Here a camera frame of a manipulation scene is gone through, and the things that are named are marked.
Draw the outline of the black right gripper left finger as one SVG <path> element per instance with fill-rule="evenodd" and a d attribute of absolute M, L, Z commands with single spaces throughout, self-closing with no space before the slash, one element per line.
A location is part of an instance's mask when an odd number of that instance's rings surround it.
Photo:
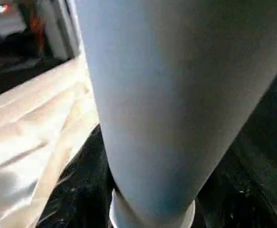
<path fill-rule="evenodd" d="M 110 228 L 115 187 L 97 125 L 64 168 L 37 223 L 38 228 Z"/>

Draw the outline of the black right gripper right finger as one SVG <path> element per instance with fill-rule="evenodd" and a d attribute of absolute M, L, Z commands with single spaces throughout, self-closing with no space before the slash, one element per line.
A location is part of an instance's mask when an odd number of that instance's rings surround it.
<path fill-rule="evenodd" d="M 277 228 L 277 143 L 233 143 L 198 200 L 208 228 Z"/>

